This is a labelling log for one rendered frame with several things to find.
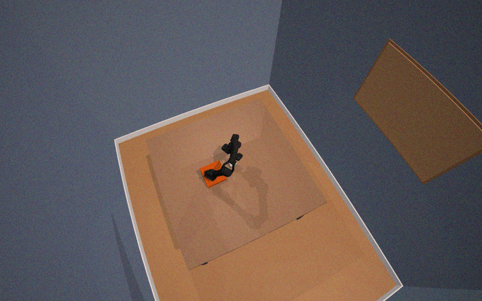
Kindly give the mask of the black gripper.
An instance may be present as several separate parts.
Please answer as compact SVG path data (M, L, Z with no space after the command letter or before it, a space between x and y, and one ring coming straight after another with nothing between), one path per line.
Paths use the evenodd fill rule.
M226 152L227 154L231 154L231 150L228 149L228 145L227 144L224 144L221 149ZM237 157L236 157L236 160L237 161L240 161L240 159L243 157L243 155L241 153L238 153L237 154Z

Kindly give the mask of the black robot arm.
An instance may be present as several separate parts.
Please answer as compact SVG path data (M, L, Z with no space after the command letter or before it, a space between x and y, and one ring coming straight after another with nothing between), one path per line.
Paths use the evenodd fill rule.
M231 142L228 144L228 149L231 150L229 160L222 165L220 170L216 171L214 169L209 169L204 171L205 178L209 179L210 181L214 181L219 176L230 177L232 175L232 173L234 172L234 166L236 164L237 152L238 152L238 149L241 147L241 142L239 142L238 139L239 139L238 134L232 135L232 138L230 140ZM225 167L225 165L228 163L232 164L232 170Z

